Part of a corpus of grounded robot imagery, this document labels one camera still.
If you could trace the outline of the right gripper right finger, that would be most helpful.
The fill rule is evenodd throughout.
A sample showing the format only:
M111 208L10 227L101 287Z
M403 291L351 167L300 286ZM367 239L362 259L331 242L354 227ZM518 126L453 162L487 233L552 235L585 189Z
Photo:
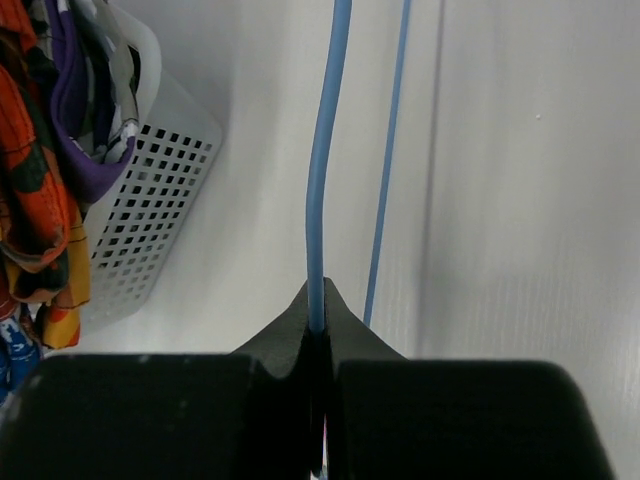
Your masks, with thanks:
M332 479L610 479L585 398L547 361L409 360L325 284Z

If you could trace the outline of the purple grey patterned trousers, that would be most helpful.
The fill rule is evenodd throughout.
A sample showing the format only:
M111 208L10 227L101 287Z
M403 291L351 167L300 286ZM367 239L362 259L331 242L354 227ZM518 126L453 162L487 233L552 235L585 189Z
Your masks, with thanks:
M43 1L45 57L57 74L50 113L76 199L94 204L128 165L139 131L136 74L106 1Z

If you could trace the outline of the blue white patterned trousers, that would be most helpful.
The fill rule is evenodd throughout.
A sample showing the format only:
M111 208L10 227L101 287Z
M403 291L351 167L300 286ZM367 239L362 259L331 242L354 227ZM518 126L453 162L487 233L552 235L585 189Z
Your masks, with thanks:
M10 400L42 358L27 304L1 320L1 407Z

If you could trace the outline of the orange patterned trousers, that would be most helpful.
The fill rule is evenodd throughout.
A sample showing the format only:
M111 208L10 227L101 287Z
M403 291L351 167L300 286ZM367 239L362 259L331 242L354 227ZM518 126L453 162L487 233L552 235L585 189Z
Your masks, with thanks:
M1 316L37 305L27 331L77 344L90 299L87 235L57 159L50 101L57 71L39 2L1 4Z

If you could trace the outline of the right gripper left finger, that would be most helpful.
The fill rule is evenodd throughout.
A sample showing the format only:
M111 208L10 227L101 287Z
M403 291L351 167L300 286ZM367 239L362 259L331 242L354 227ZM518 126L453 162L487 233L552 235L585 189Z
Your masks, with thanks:
M45 359L1 422L5 479L306 479L307 293L229 354Z

